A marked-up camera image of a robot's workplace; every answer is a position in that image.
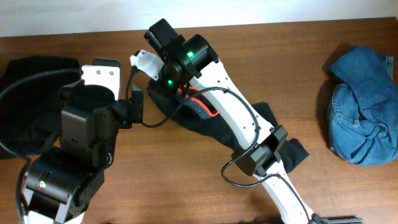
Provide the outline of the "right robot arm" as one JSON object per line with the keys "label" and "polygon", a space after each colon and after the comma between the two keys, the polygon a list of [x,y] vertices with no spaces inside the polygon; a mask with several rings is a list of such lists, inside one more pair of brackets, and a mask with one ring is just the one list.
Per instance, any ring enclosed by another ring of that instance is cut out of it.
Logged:
{"label": "right robot arm", "polygon": [[230,147],[230,163],[267,190],[284,223],[313,223],[287,175],[307,153],[269,106],[245,99],[204,37],[186,39],[165,19],[144,37],[153,52],[141,50],[131,63],[150,77],[149,96],[166,119]]}

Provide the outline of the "black pants with red waistband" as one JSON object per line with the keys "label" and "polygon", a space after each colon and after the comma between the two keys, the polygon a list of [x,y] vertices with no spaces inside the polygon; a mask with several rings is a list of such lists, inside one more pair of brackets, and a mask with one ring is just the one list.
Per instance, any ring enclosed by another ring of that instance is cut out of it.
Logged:
{"label": "black pants with red waistband", "polygon": [[[174,93],[174,96],[170,96],[163,93],[164,89],[159,83],[151,80],[147,90],[158,109],[178,125],[198,134],[212,137],[235,152],[243,151],[232,129],[204,96],[194,96],[176,114],[172,114],[182,102],[180,88]],[[289,173],[306,159],[309,153],[298,139],[293,138],[284,142],[280,149],[280,155],[284,168]]]}

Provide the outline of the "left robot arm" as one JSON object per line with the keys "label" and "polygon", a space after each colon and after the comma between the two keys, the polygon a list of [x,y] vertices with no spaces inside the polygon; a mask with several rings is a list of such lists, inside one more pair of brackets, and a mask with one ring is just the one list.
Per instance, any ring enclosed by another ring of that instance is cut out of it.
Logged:
{"label": "left robot arm", "polygon": [[144,94],[117,100],[105,86],[65,86],[61,98],[60,145],[28,168],[22,190],[23,223],[81,223],[91,199],[114,162],[120,129],[143,117]]}

